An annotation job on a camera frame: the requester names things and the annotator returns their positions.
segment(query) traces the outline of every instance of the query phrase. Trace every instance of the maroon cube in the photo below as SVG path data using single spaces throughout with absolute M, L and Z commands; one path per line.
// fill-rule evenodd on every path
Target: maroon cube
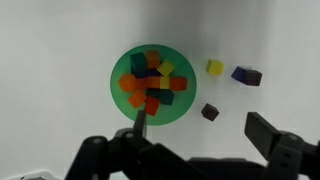
M 201 113 L 204 118 L 207 118 L 210 121 L 214 121 L 218 116 L 219 111 L 217 108 L 207 103 L 202 109 Z
M 242 82 L 248 86 L 260 86 L 262 73 L 256 70 L 246 70 Z

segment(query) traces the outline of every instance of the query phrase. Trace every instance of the plate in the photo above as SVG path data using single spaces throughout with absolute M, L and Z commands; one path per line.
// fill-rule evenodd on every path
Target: plate
M 173 92 L 175 97 L 172 105 L 160 104 L 155 116 L 147 115 L 148 125 L 165 125 L 179 119 L 188 111 L 197 91 L 196 76 L 191 64 L 174 49 L 162 45 L 143 45 L 126 52 L 113 68 L 110 80 L 111 94 L 120 111 L 129 119 L 135 120 L 138 110 L 143 109 L 144 104 L 136 109 L 133 108 L 128 102 L 128 98 L 132 93 L 121 91 L 118 80 L 123 74 L 131 73 L 130 55 L 145 52 L 146 50 L 158 50 L 161 61 L 169 60 L 175 66 L 170 76 L 183 76 L 188 79 L 187 90 Z

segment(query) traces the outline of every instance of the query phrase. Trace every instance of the black robotic claw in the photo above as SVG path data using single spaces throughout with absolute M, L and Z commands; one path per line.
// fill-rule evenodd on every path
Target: black robotic claw
M 109 179 L 122 171 L 129 179 L 232 179 L 295 180 L 298 174 L 320 179 L 319 145 L 299 136 L 280 132 L 258 113 L 247 116 L 245 134 L 268 161 L 263 167 L 245 159 L 191 158 L 185 161 L 146 137 L 146 114 L 139 111 L 133 128 L 119 130 L 111 141 L 101 136 L 87 138 L 66 180 Z

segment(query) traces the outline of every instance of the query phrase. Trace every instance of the toy block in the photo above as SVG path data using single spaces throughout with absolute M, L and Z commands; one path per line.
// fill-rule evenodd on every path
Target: toy block
M 123 74 L 118 80 L 120 88 L 124 92 L 133 92 L 137 87 L 137 80 L 133 74 Z
M 174 66 L 171 62 L 165 60 L 163 63 L 161 63 L 157 70 L 163 76 L 168 76 L 174 70 Z
M 158 68 L 160 66 L 160 54 L 157 50 L 146 51 L 147 68 Z
M 169 89 L 170 77 L 160 77 L 160 89 Z
M 153 97 L 153 98 L 158 98 L 159 97 L 159 89 L 150 89 L 148 88 L 146 91 L 146 95 Z
M 256 70 L 246 70 L 242 82 L 247 86 L 260 86 L 262 73 Z
M 146 72 L 135 72 L 133 67 L 131 67 L 131 74 L 133 74 L 136 78 L 144 78 L 146 77 Z
M 206 71 L 209 74 L 220 76 L 223 71 L 224 64 L 218 60 L 208 60 Z
M 141 106 L 144 101 L 147 99 L 147 96 L 140 90 L 134 92 L 128 99 L 132 107 L 137 108 Z
M 214 121 L 215 118 L 219 115 L 218 109 L 208 103 L 204 106 L 201 113 L 203 117 L 207 118 L 210 121 Z
M 160 76 L 161 74 L 157 71 L 157 69 L 147 69 L 144 72 L 145 77 L 148 76 Z
M 146 105 L 144 106 L 144 111 L 146 114 L 151 116 L 155 116 L 159 107 L 160 101 L 159 99 L 153 97 L 147 97 Z
M 147 78 L 148 78 L 148 88 L 160 88 L 159 76 L 149 76 Z
M 146 90 L 147 88 L 148 88 L 148 79 L 147 78 L 137 78 L 136 89 Z
M 241 67 L 238 66 L 238 67 L 233 71 L 231 77 L 232 77 L 233 79 L 239 81 L 239 82 L 243 82 L 243 75 L 244 75 L 245 71 L 246 71 L 245 69 L 243 69 L 243 68 L 241 68 Z
M 169 87 L 173 91 L 184 91 L 187 89 L 187 81 L 185 77 L 170 77 Z
M 147 60 L 142 52 L 130 55 L 130 59 L 134 72 L 138 73 L 147 70 Z
M 262 73 L 256 70 L 243 69 L 238 66 L 231 77 L 247 86 L 259 86 L 262 79 Z
M 174 94 L 170 89 L 161 89 L 159 91 L 159 100 L 161 104 L 172 105 Z

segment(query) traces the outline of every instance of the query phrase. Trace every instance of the white table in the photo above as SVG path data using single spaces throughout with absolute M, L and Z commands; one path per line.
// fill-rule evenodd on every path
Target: white table
M 82 140 L 132 126 L 109 88 L 127 50 L 162 44 L 194 67 L 190 110 L 148 139 L 185 159 L 244 157 L 265 163 L 245 137 L 246 113 L 306 141 L 320 139 L 320 1 L 1 1 L 0 179 L 48 170 L 63 178 Z M 206 74 L 209 58 L 225 63 Z M 263 73 L 262 85 L 230 78 L 236 66 Z M 205 103 L 220 115 L 201 116 Z

